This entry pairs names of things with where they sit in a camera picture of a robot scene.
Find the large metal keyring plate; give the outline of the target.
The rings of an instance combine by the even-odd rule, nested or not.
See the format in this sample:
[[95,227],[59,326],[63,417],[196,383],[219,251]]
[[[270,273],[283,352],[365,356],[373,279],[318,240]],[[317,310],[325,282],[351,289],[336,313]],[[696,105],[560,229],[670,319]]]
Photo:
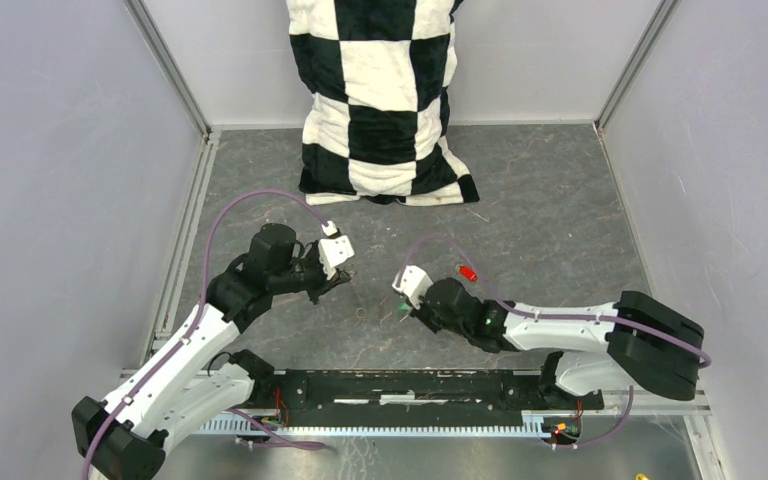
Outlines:
[[352,291],[352,296],[353,296],[353,298],[355,300],[355,303],[356,303],[356,306],[357,306],[357,310],[364,309],[363,298],[362,298],[362,295],[359,293],[358,288],[357,288],[357,286],[358,286],[357,272],[353,268],[348,268],[347,269],[347,273],[351,277],[349,286],[350,286],[350,289]]

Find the green tag key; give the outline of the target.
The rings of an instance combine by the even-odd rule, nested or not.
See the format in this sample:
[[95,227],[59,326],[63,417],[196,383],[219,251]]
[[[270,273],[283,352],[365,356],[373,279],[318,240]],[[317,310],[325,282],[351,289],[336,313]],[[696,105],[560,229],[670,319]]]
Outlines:
[[413,308],[412,308],[412,306],[410,304],[408,304],[408,303],[400,304],[399,307],[397,308],[398,321],[400,323],[406,321],[411,316],[412,311],[413,311]]

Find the black white checkered blanket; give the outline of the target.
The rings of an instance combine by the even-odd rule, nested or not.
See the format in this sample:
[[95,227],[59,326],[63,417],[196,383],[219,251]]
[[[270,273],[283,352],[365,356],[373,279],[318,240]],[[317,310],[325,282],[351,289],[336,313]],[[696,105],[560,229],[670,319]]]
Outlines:
[[291,1],[289,40],[312,97],[299,188],[314,205],[470,204],[450,149],[455,1]]

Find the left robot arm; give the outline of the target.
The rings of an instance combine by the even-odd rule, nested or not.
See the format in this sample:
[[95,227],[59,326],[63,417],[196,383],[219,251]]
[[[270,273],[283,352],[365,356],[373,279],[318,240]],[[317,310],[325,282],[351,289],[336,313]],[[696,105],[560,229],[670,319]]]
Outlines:
[[341,265],[354,254],[333,223],[302,244],[283,224],[266,224],[247,252],[207,286],[204,300],[170,339],[103,399],[81,399],[71,412],[82,476],[152,479],[187,436],[226,409],[266,405],[273,379],[238,361],[191,386],[208,361],[266,313],[278,295],[304,292],[312,303],[349,281]]

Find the red tag key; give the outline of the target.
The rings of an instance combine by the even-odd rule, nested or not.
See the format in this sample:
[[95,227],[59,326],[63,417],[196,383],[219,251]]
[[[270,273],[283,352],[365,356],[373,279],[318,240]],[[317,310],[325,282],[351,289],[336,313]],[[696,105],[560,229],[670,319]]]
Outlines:
[[476,283],[479,279],[477,271],[469,265],[461,264],[457,267],[458,273],[468,282]]

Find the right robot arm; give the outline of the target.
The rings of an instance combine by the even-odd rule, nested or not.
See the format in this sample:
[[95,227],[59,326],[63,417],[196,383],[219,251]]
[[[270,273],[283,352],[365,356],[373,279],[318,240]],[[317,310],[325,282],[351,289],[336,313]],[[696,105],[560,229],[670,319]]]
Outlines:
[[404,274],[393,288],[433,332],[450,331],[489,353],[547,351],[537,392],[551,408],[627,387],[690,401],[700,369],[710,363],[703,328],[638,291],[589,307],[537,307],[481,300],[459,280],[433,281],[422,270]]

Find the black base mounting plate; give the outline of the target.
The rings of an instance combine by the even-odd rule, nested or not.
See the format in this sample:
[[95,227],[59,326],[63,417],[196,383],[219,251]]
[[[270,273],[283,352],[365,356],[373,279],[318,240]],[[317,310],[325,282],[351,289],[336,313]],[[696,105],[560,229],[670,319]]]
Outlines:
[[600,410],[516,370],[286,370],[258,379],[245,410],[280,411],[292,427],[519,426],[525,411]]

